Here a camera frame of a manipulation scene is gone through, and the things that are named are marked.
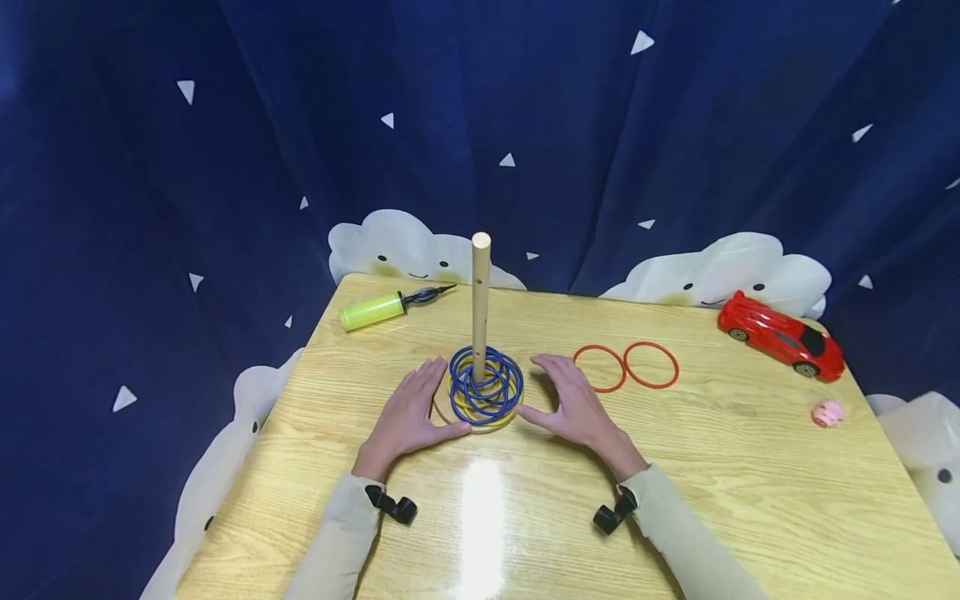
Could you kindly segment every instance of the black clip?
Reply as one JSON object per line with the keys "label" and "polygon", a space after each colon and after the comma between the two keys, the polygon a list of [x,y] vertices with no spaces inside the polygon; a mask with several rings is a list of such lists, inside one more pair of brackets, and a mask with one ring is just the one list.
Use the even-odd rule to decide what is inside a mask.
{"label": "black clip", "polygon": [[396,502],[380,486],[367,486],[364,491],[375,509],[392,516],[398,523],[409,525],[414,516],[417,516],[417,505],[406,496]]}
{"label": "black clip", "polygon": [[613,510],[610,510],[604,504],[597,509],[596,515],[593,516],[593,524],[607,535],[613,533],[623,519],[627,518],[638,506],[633,492],[623,486],[617,486],[616,488],[620,492],[620,497],[617,498]]}

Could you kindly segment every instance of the wooden table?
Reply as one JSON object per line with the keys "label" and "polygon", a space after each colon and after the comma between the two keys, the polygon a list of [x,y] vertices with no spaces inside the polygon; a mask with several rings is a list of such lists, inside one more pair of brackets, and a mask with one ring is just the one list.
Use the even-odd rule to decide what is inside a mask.
{"label": "wooden table", "polygon": [[[400,378],[470,342],[468,288],[383,324],[340,327],[341,308],[418,285],[344,279],[178,598],[280,597]],[[960,569],[850,374],[805,379],[724,335],[716,315],[492,290],[488,343],[519,362],[524,401],[539,408],[549,400],[531,354],[622,352],[638,340],[670,348],[675,386],[628,379],[601,399],[771,598],[956,598]],[[600,352],[579,364],[599,387],[619,376]],[[631,364],[651,381],[672,374],[655,350],[638,348]],[[836,429],[810,421],[825,396],[847,409]],[[420,513],[409,528],[384,519],[361,598],[681,597],[636,528],[605,538],[591,524],[613,501],[605,471],[520,419],[402,460],[389,488]]]}

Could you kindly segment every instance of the pink toy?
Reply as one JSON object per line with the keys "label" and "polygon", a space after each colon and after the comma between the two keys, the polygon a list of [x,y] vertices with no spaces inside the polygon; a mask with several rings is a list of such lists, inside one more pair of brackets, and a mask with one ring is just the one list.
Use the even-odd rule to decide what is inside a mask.
{"label": "pink toy", "polygon": [[837,400],[828,399],[818,402],[810,413],[813,422],[821,427],[832,427],[839,423],[846,416],[843,410],[843,404]]}

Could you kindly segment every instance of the sleeve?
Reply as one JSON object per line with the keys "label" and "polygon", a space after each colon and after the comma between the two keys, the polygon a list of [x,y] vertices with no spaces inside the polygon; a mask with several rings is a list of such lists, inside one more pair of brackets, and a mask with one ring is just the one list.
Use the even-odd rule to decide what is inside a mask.
{"label": "sleeve", "polygon": [[284,600],[349,600],[357,587],[380,524],[380,511],[365,488],[382,483],[344,475],[320,519],[320,531],[307,548]]}
{"label": "sleeve", "polygon": [[766,596],[754,578],[693,514],[657,465],[622,484],[634,493],[634,518],[666,559],[686,600],[754,600]]}

